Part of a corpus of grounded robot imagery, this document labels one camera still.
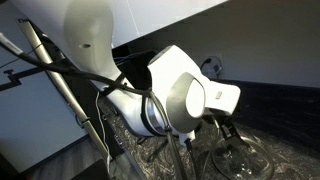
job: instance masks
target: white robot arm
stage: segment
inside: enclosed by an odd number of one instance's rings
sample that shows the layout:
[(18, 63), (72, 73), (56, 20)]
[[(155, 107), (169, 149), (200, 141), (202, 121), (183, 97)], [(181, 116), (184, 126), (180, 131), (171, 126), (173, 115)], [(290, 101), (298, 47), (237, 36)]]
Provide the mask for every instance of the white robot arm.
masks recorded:
[[(12, 0), (82, 71), (117, 79), (121, 74), (111, 53), (111, 0)], [(164, 107), (173, 134), (184, 142), (201, 122), (206, 108), (231, 115), (240, 89), (210, 81), (193, 60), (176, 46), (154, 57), (148, 66), (152, 90)], [(107, 84), (93, 81), (103, 91)], [(107, 98), (138, 136), (164, 135), (164, 123), (151, 99), (115, 89)]]

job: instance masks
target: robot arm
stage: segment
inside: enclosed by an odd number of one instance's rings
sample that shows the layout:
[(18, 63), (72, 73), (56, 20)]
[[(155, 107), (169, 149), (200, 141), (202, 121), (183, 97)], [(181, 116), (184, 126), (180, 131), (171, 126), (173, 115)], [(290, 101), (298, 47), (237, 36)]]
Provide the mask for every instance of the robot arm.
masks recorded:
[[(12, 0), (66, 54), (78, 69), (117, 79), (121, 72), (111, 53), (111, 0)], [(173, 134), (185, 137), (201, 121), (205, 109), (231, 115), (238, 102), (236, 86), (210, 81), (176, 46), (167, 47), (148, 66), (152, 89), (164, 107)], [(101, 91), (107, 84), (93, 81)], [(164, 123), (150, 98), (116, 89), (107, 98), (138, 136), (164, 135)]]

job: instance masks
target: clear glass object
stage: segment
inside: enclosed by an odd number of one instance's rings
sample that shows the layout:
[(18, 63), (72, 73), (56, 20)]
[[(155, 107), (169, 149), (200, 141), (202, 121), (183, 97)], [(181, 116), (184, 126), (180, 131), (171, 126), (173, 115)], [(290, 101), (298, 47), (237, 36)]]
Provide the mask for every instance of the clear glass object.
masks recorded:
[(217, 169), (229, 179), (269, 180), (272, 178), (274, 165), (268, 152), (257, 142), (242, 139), (250, 145), (229, 146), (220, 140), (212, 152), (212, 160)]

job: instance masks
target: floor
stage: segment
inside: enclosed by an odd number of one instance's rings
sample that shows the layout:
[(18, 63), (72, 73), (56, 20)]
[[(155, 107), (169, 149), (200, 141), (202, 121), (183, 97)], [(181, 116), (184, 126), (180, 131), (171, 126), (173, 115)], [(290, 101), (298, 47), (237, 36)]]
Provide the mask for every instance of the floor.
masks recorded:
[[(320, 90), (241, 82), (239, 109), (232, 121), (241, 135), (262, 144), (274, 163), (275, 180), (320, 179)], [(174, 168), (164, 137), (147, 139), (137, 145), (119, 117), (108, 117), (126, 149), (135, 158), (147, 179), (174, 179)], [(208, 152), (216, 139), (214, 125), (203, 123), (192, 142), (198, 176), (203, 172)], [(188, 177), (196, 174), (186, 148), (180, 155)], [(91, 140), (62, 154), (30, 175), (30, 180), (70, 179), (100, 159)], [(203, 179), (226, 179), (212, 161), (207, 162)]]

